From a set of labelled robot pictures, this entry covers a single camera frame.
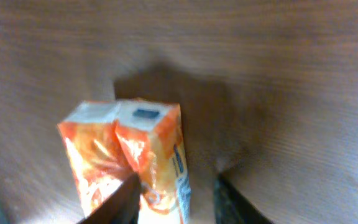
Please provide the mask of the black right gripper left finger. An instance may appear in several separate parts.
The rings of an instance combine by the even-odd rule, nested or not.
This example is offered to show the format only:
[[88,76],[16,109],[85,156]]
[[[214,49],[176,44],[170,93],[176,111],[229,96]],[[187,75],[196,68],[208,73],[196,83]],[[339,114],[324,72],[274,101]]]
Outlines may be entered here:
[[139,176],[132,173],[99,208],[78,224],[137,224],[141,193]]

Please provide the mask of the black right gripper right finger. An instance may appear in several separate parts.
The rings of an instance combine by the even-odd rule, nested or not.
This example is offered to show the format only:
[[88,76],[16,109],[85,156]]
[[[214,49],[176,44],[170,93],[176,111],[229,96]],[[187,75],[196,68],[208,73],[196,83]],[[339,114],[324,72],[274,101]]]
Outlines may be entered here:
[[216,224],[272,224],[222,175],[214,182]]

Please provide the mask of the orange tissue pack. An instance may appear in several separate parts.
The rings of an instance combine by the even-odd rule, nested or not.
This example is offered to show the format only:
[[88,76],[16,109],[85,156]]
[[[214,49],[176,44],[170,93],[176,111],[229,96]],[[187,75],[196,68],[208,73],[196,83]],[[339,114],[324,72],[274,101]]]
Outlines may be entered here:
[[58,130],[86,216],[136,172],[144,189],[140,223],[189,222],[191,188],[179,104],[84,101]]

